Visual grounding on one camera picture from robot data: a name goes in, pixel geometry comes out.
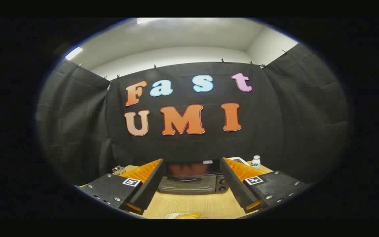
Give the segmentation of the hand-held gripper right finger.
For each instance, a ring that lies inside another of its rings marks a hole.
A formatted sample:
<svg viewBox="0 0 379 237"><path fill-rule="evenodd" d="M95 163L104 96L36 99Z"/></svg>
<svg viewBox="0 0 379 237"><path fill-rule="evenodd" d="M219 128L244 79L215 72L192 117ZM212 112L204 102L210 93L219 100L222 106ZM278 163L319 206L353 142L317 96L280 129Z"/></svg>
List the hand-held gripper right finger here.
<svg viewBox="0 0 379 237"><path fill-rule="evenodd" d="M282 171L267 173L224 157L220 170L247 214L283 204L311 186Z"/></svg>

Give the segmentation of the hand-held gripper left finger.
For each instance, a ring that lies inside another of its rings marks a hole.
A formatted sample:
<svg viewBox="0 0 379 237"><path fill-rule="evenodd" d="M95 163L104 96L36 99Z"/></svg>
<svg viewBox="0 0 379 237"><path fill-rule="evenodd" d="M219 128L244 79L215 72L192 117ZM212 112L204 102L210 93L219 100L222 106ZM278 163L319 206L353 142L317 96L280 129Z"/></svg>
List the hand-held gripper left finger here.
<svg viewBox="0 0 379 237"><path fill-rule="evenodd" d="M157 159L131 171L118 168L84 185L75 185L86 196L123 212L142 215L164 176L165 160Z"/></svg>

